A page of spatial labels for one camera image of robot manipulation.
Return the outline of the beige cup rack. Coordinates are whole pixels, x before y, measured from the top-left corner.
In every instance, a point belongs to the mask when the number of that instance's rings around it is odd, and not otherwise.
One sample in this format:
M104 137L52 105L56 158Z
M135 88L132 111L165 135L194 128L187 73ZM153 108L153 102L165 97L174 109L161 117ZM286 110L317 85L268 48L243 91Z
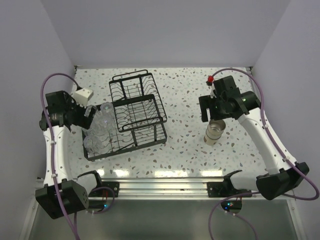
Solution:
M206 129L205 133L210 139L217 140L222 136L225 128L226 128L226 123L224 120L211 119L208 122L207 129Z
M221 138L221 136L222 134L220 132L217 132L217 131L211 132L207 129L204 134L203 140L207 145L213 146Z

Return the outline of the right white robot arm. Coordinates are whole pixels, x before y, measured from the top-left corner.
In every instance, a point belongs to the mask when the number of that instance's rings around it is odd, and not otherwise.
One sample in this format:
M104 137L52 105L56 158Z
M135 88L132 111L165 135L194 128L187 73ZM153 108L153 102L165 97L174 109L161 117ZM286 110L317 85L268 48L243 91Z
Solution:
M282 150L285 147L268 122L263 122L257 95L253 91L241 92L232 76L218 80L209 76L206 84L211 87L211 94L199 97L201 120L237 120L252 139L265 164L264 175L249 176L240 170L229 173L224 178L223 192L232 197L239 191L252 190L260 192L267 200L273 200L296 188L310 169L289 152L285 156L280 155L267 133L272 134Z

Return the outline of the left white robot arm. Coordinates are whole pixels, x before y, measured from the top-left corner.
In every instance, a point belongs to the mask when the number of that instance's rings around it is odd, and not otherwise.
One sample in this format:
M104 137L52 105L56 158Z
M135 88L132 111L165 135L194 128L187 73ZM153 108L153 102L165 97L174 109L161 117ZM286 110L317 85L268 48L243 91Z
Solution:
M88 88L78 88L73 94L60 90L45 95L47 106L39 126L46 144L46 173L43 188L35 191L35 198L52 219L88 209L89 194L96 197L104 190L95 170L73 177L68 158L71 126L87 130L93 121L96 110L87 109L92 96Z

